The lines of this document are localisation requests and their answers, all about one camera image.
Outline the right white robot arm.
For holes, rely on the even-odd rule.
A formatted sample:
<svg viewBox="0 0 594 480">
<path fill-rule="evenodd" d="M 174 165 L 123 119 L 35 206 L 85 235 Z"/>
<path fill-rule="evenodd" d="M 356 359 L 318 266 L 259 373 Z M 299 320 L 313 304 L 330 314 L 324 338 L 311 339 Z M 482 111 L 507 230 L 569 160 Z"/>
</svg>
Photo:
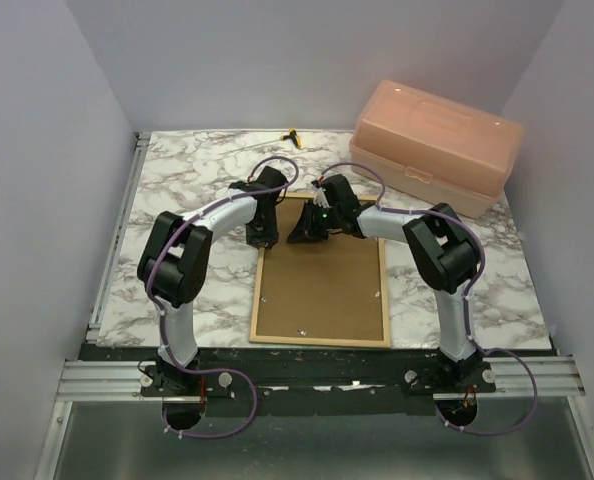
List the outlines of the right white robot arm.
<svg viewBox="0 0 594 480">
<path fill-rule="evenodd" d="M 290 244 L 318 243 L 334 233 L 406 244 L 422 280 L 435 295 L 440 322 L 437 379 L 457 392 L 473 380 L 481 355 L 475 344 L 469 290 L 484 265 L 476 236 L 446 203 L 429 210 L 398 210 L 361 201 L 341 174 L 313 182 L 316 194 L 304 203 Z"/>
</svg>

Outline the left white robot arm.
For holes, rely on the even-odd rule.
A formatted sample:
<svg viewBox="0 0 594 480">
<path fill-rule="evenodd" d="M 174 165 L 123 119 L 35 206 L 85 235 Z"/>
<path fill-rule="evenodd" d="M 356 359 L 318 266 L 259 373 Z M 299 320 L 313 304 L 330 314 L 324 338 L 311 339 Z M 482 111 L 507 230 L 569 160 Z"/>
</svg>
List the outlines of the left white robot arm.
<svg viewBox="0 0 594 480">
<path fill-rule="evenodd" d="M 272 248 L 279 239 L 278 197 L 288 185 L 284 174 L 266 166 L 257 177 L 231 184 L 223 197 L 195 211 L 157 216 L 137 276 L 158 310 L 158 355 L 170 364 L 164 382 L 174 393 L 186 395 L 198 385 L 199 372 L 190 364 L 198 353 L 193 302 L 206 280 L 211 247 L 243 226 L 247 245 Z"/>
</svg>

